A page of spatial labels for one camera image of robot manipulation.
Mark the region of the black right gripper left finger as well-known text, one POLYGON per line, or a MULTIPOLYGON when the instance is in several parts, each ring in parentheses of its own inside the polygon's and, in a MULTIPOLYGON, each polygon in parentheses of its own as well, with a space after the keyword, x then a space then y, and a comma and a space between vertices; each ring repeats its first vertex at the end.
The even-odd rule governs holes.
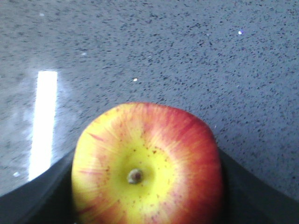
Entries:
POLYGON ((47 171, 0 197, 2 224, 73 224, 71 150, 47 171))

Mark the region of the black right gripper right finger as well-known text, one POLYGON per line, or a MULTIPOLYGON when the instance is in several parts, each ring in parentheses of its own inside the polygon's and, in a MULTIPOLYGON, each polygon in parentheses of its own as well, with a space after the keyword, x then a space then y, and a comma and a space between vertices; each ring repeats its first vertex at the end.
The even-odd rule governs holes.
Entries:
POLYGON ((220 152, 224 203, 220 224, 297 224, 299 203, 220 152))

